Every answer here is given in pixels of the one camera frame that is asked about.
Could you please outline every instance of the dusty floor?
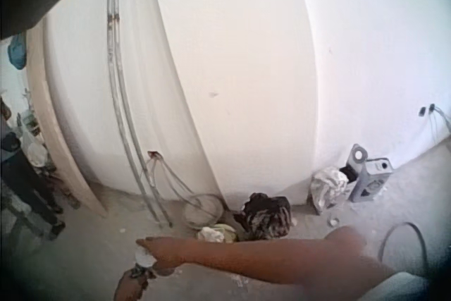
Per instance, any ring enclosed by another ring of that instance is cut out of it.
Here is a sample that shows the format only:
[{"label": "dusty floor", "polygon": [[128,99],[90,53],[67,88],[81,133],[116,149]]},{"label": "dusty floor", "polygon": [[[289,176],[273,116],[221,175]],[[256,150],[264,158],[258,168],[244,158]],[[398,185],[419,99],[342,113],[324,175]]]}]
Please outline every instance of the dusty floor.
[{"label": "dusty floor", "polygon": [[[375,257],[392,225],[413,221],[424,234],[434,267],[451,250],[448,147],[441,144],[399,168],[373,202],[346,204],[322,216],[307,207],[295,207],[298,223],[290,238],[322,238],[332,229],[327,225],[332,213],[341,225],[354,225],[366,236],[366,253]],[[17,239],[5,242],[10,246],[8,251],[4,248],[3,259],[14,264],[17,277],[26,281],[36,296],[44,300],[111,300],[121,274],[133,265],[136,238],[192,234],[182,226],[160,230],[135,197],[104,190],[101,200],[109,210],[106,219],[84,207],[73,210],[63,202],[67,229],[57,240],[41,240],[22,229]],[[171,210],[177,214],[179,208],[173,205]],[[396,269],[422,274],[419,243],[410,229],[399,229],[393,235],[385,258]],[[299,300],[301,295],[300,288],[183,266],[173,276],[152,282],[143,300]]]}]

